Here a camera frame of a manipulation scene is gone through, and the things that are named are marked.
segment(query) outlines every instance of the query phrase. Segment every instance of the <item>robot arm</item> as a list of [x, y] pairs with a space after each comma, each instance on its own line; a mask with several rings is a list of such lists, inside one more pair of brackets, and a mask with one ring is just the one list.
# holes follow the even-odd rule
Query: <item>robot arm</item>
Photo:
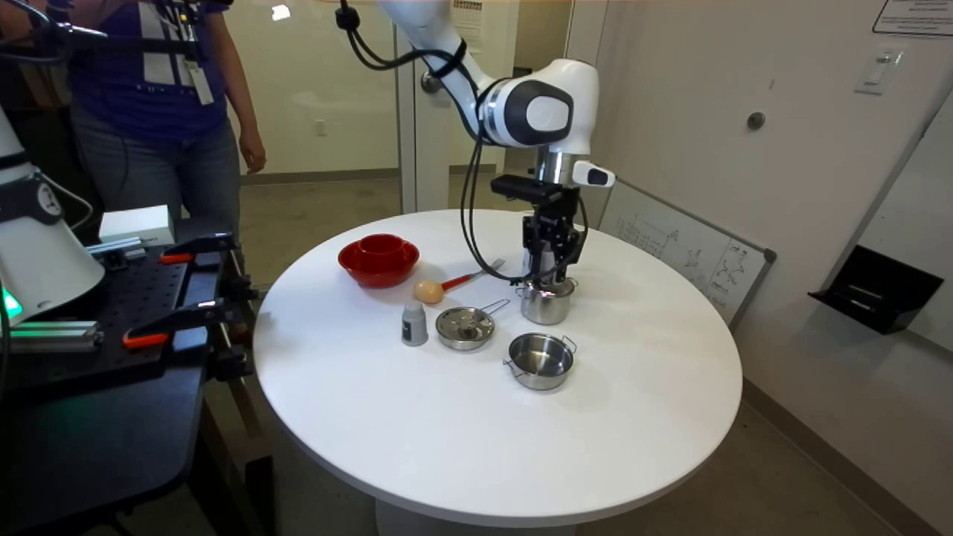
[[614, 174], [580, 162], [599, 114], [599, 74], [588, 62], [552, 66], [510, 81], [489, 77], [449, 26], [446, 0], [382, 0], [391, 20], [427, 53], [433, 77], [455, 101], [467, 132], [498, 145], [546, 150], [538, 181], [610, 187]]

